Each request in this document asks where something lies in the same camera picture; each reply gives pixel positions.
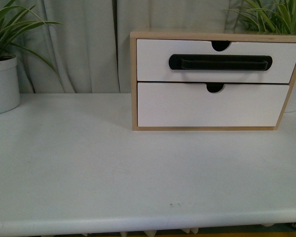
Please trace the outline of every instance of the white table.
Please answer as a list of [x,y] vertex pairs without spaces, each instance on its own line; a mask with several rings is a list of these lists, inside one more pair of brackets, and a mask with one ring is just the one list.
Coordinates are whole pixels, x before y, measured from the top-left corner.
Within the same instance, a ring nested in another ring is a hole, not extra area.
[[278,131],[131,130],[130,94],[23,94],[0,114],[0,236],[296,222]]

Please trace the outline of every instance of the white curtain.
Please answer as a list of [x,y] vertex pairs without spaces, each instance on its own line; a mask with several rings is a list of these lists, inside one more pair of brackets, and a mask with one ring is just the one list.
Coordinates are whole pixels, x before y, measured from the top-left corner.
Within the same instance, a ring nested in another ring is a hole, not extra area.
[[130,92],[129,34],[139,28],[233,29],[242,0],[17,0],[44,20],[63,23],[22,39],[57,68],[60,78],[26,52],[19,57],[25,93]]

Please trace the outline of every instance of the drawer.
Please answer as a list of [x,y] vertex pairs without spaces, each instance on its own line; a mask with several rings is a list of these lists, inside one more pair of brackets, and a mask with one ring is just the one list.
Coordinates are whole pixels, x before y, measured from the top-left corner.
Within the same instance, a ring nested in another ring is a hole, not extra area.
[[138,83],[139,127],[275,126],[289,85]]
[[[137,39],[137,81],[288,84],[296,64],[296,43],[233,41],[223,51],[214,48],[206,40]],[[172,70],[173,54],[271,56],[272,65],[266,71]]]

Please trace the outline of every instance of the wooden frame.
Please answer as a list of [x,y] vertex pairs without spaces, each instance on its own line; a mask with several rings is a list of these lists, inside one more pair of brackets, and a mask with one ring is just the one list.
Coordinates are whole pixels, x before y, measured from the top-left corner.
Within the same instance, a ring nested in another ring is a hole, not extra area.
[[137,111],[137,39],[156,39],[156,40],[228,40],[242,42],[289,42],[296,43],[296,36],[275,35],[256,32],[209,32],[198,30],[182,29],[148,29],[144,31],[131,32],[130,34],[130,56],[131,56],[131,93],[132,93],[132,125],[133,130],[202,130],[202,131],[223,131],[223,130],[277,130],[284,114],[288,99],[292,92],[296,80],[296,64],[289,82],[289,91],[287,93],[283,108],[275,126],[211,126],[211,127],[141,127],[138,126]]

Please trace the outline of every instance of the drawer unit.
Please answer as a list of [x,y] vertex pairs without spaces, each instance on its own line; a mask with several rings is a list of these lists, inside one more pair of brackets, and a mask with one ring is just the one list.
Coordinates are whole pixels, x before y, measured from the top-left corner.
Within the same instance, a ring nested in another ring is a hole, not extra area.
[[275,130],[296,36],[131,33],[133,130]]

